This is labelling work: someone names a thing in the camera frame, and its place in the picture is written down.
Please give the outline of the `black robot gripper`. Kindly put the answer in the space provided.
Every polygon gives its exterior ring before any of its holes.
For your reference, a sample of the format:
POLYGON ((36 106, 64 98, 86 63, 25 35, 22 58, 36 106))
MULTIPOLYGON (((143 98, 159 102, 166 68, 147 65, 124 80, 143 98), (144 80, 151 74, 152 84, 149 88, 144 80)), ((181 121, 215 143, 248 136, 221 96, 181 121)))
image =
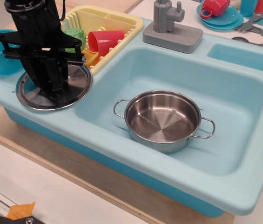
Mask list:
POLYGON ((5 58, 20 59, 25 71, 42 90, 59 91, 68 79, 68 64, 84 65, 83 42, 61 30, 64 17, 55 4, 5 4, 16 31, 0 34, 5 58), (27 53, 21 58, 18 45, 27 53), (41 59, 47 59, 48 70, 41 59))

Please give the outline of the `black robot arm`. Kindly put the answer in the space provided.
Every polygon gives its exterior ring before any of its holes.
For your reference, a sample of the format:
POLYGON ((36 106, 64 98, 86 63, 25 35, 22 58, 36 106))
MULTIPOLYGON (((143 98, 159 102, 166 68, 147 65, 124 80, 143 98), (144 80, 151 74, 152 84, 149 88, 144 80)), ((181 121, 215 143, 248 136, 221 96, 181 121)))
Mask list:
POLYGON ((68 65, 83 65, 83 42, 61 30, 53 0, 7 0, 14 32, 0 34, 5 58, 20 60, 34 84, 44 91, 59 91, 68 79, 68 65))

